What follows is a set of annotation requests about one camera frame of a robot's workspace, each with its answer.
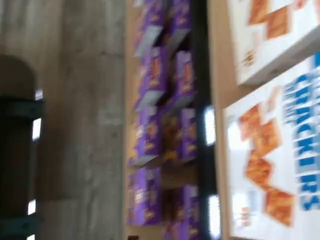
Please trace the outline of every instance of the orange cracker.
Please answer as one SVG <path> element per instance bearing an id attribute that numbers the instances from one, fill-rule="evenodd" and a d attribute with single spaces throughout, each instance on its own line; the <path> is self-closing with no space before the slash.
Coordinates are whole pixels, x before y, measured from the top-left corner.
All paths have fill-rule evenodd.
<path id="1" fill-rule="evenodd" d="M 260 157 L 256 150 L 251 151 L 245 170 L 245 176 L 248 179 L 252 180 L 263 190 L 267 190 L 272 170 L 273 165 L 270 162 Z"/>
<path id="2" fill-rule="evenodd" d="M 253 145 L 262 157 L 281 146 L 282 141 L 277 121 L 270 120 L 253 134 Z"/>
<path id="3" fill-rule="evenodd" d="M 267 20 L 269 0 L 252 0 L 249 25 L 261 24 Z"/>
<path id="4" fill-rule="evenodd" d="M 289 6 L 271 12 L 267 17 L 267 39 L 274 39 L 290 31 Z"/>
<path id="5" fill-rule="evenodd" d="M 156 78 L 159 75 L 159 58 L 153 59 L 152 64 L 152 77 Z"/>
<path id="6" fill-rule="evenodd" d="M 251 138 L 253 134 L 261 126 L 261 116 L 259 111 L 259 104 L 252 107 L 249 111 L 239 118 L 241 140 L 245 141 Z"/>
<path id="7" fill-rule="evenodd" d="M 291 227 L 293 224 L 294 196 L 270 187 L 266 193 L 265 213 L 278 222 Z"/>

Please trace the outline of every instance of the cracker box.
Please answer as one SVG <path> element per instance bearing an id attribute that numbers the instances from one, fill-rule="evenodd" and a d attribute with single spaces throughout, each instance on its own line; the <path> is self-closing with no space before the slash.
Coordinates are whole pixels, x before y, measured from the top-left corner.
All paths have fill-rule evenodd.
<path id="1" fill-rule="evenodd" d="M 262 84 L 320 50 L 320 1 L 228 0 L 238 84 Z"/>
<path id="2" fill-rule="evenodd" d="M 138 148 L 137 148 L 137 129 L 139 126 L 139 113 L 132 112 L 133 114 L 132 119 L 129 121 L 131 122 L 130 131 L 129 131 L 129 159 L 128 159 L 128 165 L 134 166 L 138 159 Z"/>
<path id="3" fill-rule="evenodd" d="M 176 220 L 179 240 L 199 240 L 198 187 L 185 185 L 177 190 Z"/>
<path id="4" fill-rule="evenodd" d="M 169 56 L 178 48 L 191 30 L 190 0 L 171 0 L 169 6 Z"/>
<path id="5" fill-rule="evenodd" d="M 184 108 L 164 124 L 163 152 L 166 164 L 179 164 L 197 157 L 196 116 L 193 108 Z"/>
<path id="6" fill-rule="evenodd" d="M 167 68 L 164 47 L 153 47 L 146 51 L 140 67 L 139 98 L 135 110 L 155 105 L 166 90 Z"/>
<path id="7" fill-rule="evenodd" d="M 135 57 L 142 57 L 158 39 L 164 28 L 166 5 L 164 0 L 145 0 L 140 17 Z"/>
<path id="8" fill-rule="evenodd" d="M 224 110 L 232 237 L 319 239 L 319 60 L 305 59 Z"/>
<path id="9" fill-rule="evenodd" d="M 129 175 L 128 179 L 128 207 L 127 207 L 127 221 L 128 225 L 134 223 L 134 206 L 135 206 L 135 175 Z"/>
<path id="10" fill-rule="evenodd" d="M 180 112 L 181 128 L 178 132 L 178 156 L 182 162 L 197 157 L 196 113 L 193 108 L 184 108 Z"/>
<path id="11" fill-rule="evenodd" d="M 198 188 L 185 185 L 174 190 L 174 221 L 165 226 L 164 239 L 199 240 L 199 198 Z"/>
<path id="12" fill-rule="evenodd" d="M 143 165 L 158 157 L 161 150 L 161 135 L 157 108 L 147 106 L 139 113 L 136 130 L 137 159 L 134 165 Z"/>
<path id="13" fill-rule="evenodd" d="M 178 113 L 194 99 L 194 71 L 191 52 L 177 52 L 173 70 L 170 72 L 173 72 L 169 80 L 169 90 L 172 91 L 172 96 L 161 111 L 161 115 L 164 117 Z"/>
<path id="14" fill-rule="evenodd" d="M 161 223 L 161 169 L 141 168 L 135 173 L 134 224 L 137 226 Z"/>

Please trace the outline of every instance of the metal rack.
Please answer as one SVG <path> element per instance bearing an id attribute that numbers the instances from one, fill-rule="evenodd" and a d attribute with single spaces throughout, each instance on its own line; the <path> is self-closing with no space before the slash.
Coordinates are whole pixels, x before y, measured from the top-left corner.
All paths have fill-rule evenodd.
<path id="1" fill-rule="evenodd" d="M 28 205 L 35 198 L 33 121 L 44 115 L 44 102 L 34 100 L 35 76 L 20 59 L 0 55 L 0 77 L 0 238 L 25 240 L 39 223 Z"/>

